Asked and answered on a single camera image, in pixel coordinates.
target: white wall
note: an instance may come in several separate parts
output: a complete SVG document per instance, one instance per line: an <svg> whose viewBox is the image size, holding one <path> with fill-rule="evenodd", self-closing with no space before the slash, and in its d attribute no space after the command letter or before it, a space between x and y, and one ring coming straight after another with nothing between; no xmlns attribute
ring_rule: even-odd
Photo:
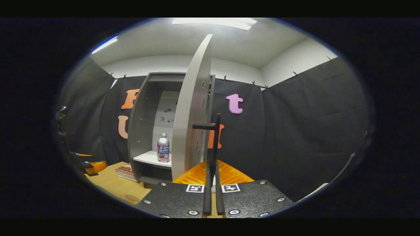
<svg viewBox="0 0 420 236"><path fill-rule="evenodd" d="M124 77L124 74L129 76L146 76L150 72L186 72L192 56L170 55L170 56L151 56L143 58L133 58L128 60L121 60L111 63L102 68L114 74L114 78ZM244 83L252 84L255 81L256 85L264 85L263 75L261 70L220 59L212 59L211 74L215 74L216 78L235 80Z"/></svg>
<svg viewBox="0 0 420 236"><path fill-rule="evenodd" d="M308 38L289 48L261 69L266 85L273 86L295 74L320 65L337 55L315 40Z"/></svg>

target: bottle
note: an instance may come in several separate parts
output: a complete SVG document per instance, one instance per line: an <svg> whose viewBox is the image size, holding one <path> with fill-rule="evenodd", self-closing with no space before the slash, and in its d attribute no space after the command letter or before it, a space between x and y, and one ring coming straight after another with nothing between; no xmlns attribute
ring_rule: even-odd
<svg viewBox="0 0 420 236"><path fill-rule="evenodd" d="M161 138L157 142L157 161L159 162L170 162L169 159L169 140L166 138L166 134L163 133Z"/></svg>

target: white ceiling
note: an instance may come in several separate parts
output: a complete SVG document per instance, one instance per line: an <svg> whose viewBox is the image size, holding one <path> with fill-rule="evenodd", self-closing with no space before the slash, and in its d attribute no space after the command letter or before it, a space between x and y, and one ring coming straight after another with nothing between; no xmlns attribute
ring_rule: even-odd
<svg viewBox="0 0 420 236"><path fill-rule="evenodd" d="M306 35L278 21L254 18L250 30L210 24L172 25L173 18L156 18L118 35L118 41L93 54L104 66L116 61L157 55L194 55L207 34L213 34L213 58L258 69L264 67Z"/></svg>

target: stack of books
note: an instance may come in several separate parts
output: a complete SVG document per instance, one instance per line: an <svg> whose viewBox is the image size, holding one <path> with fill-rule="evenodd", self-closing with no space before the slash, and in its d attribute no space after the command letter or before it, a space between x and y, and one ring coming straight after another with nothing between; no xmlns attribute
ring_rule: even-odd
<svg viewBox="0 0 420 236"><path fill-rule="evenodd" d="M130 163L115 169L115 171L117 172L119 178L137 182Z"/></svg>

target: bottle label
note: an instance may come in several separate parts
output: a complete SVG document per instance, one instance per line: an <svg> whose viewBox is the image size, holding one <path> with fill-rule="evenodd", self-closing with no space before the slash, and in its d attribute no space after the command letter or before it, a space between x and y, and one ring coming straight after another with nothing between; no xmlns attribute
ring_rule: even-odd
<svg viewBox="0 0 420 236"><path fill-rule="evenodd" d="M170 162L169 159L169 145L160 145L157 144L157 159L159 162Z"/></svg>

